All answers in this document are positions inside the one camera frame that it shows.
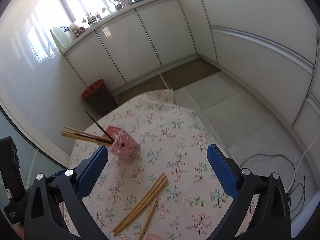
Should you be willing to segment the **person's hand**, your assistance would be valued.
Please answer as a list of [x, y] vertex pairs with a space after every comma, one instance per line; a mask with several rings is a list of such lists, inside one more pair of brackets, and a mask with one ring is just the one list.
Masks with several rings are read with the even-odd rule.
[[165, 239], [154, 234], [148, 234], [146, 236], [146, 240], [165, 240]]

